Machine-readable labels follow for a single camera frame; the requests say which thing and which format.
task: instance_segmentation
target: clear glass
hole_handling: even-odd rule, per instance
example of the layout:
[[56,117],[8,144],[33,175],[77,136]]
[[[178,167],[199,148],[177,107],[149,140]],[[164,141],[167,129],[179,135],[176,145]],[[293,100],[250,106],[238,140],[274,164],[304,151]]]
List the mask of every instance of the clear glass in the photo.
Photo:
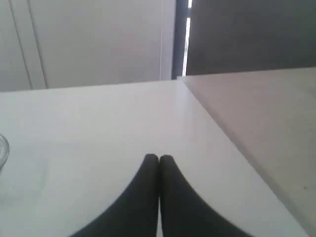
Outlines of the clear glass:
[[4,136],[0,134],[0,172],[8,159],[10,148],[9,143]]

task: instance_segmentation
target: cabinet door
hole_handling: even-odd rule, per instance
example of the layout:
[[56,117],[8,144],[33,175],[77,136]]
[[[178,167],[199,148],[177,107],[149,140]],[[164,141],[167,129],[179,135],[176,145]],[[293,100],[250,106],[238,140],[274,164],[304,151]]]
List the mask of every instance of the cabinet door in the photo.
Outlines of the cabinet door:
[[8,0],[0,0],[0,92],[31,89]]

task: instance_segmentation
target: table surface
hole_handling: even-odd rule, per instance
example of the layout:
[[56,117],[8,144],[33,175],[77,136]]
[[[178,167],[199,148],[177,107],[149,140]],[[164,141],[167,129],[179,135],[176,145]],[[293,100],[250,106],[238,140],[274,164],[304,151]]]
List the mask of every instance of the table surface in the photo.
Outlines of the table surface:
[[182,80],[311,236],[316,236],[316,68]]
[[197,193],[250,234],[307,236],[181,81],[2,93],[0,108],[11,147],[1,237],[71,235],[121,194],[146,153],[173,155]]

